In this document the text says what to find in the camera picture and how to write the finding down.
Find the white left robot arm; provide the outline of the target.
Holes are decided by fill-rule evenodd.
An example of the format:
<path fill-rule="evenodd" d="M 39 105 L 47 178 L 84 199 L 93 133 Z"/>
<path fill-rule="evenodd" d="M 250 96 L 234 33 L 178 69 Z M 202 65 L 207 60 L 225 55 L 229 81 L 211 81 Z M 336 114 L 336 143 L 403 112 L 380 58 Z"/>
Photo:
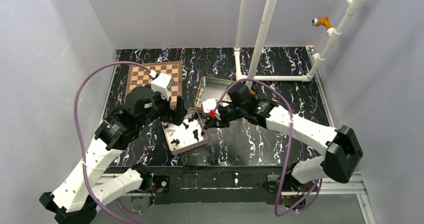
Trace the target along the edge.
<path fill-rule="evenodd" d="M 181 125 L 187 114 L 184 98 L 176 97 L 173 108 L 164 98 L 165 89 L 146 85 L 134 88 L 124 104 L 111 110 L 94 133 L 88 148 L 82 147 L 82 158 L 65 181 L 54 191 L 39 198 L 45 209 L 55 213 L 59 224 L 89 224 L 108 203 L 123 194 L 140 189 L 152 178 L 143 164 L 136 164 L 123 174 L 94 188 L 94 185 L 140 131 L 160 120 Z"/>

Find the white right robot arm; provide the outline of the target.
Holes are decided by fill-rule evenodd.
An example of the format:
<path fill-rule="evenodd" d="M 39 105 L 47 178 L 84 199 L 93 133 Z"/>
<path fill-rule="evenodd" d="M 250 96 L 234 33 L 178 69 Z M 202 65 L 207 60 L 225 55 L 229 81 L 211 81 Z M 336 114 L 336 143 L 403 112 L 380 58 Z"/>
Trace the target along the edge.
<path fill-rule="evenodd" d="M 201 104 L 209 117 L 205 129 L 227 128 L 230 122 L 245 119 L 250 124 L 289 135 L 320 155 L 298 161 L 286 170 L 283 184 L 298 187 L 310 181 L 330 178 L 348 183 L 364 153 L 354 130 L 324 126 L 293 114 L 277 102 L 258 98 L 242 82 L 233 83 L 226 91 L 229 101 L 209 98 Z"/>

